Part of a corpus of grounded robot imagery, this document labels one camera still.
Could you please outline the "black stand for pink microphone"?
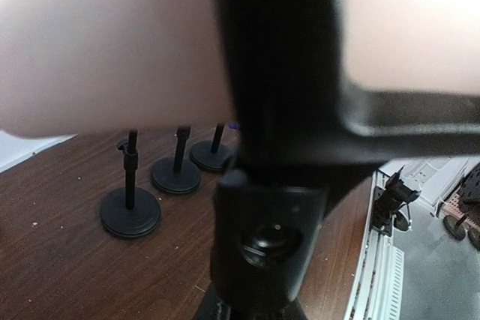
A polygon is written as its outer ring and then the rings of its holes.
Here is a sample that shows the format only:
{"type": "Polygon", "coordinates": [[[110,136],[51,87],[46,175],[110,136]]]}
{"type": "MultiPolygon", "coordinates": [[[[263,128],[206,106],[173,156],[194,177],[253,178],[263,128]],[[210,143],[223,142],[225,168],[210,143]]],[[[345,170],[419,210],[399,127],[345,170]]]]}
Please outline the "black stand for pink microphone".
{"type": "Polygon", "coordinates": [[[240,140],[197,319],[303,319],[323,219],[382,164],[479,152],[479,0],[215,0],[240,140]]]}

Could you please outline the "pale pink microphone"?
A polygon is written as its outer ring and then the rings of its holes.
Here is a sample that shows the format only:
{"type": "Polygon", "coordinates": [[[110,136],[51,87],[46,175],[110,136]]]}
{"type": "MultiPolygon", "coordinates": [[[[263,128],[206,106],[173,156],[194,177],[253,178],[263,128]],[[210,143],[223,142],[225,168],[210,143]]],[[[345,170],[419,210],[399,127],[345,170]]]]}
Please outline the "pale pink microphone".
{"type": "Polygon", "coordinates": [[[1,0],[1,129],[235,119],[213,0],[1,0]]]}

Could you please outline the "black stand with glitter microphone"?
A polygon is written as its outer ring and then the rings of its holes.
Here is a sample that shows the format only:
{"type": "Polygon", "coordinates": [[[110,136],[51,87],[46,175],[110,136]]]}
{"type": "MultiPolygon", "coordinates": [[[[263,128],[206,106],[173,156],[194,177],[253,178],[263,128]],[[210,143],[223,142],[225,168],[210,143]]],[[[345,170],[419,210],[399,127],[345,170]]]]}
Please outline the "black stand with glitter microphone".
{"type": "Polygon", "coordinates": [[[225,124],[217,124],[212,140],[204,140],[191,147],[189,158],[207,172],[222,172],[232,150],[222,143],[225,124]]]}

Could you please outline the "black stand with blue microphone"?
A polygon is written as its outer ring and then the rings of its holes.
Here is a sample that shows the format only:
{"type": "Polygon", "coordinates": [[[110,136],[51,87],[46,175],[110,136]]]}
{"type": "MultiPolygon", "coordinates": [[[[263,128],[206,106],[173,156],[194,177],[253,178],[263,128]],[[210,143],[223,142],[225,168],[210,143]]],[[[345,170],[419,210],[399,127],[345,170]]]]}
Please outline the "black stand with blue microphone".
{"type": "Polygon", "coordinates": [[[139,152],[138,131],[117,144],[123,154],[124,186],[103,198],[100,221],[103,228],[116,238],[132,240],[151,234],[161,223],[159,201],[149,191],[137,186],[139,152]]]}

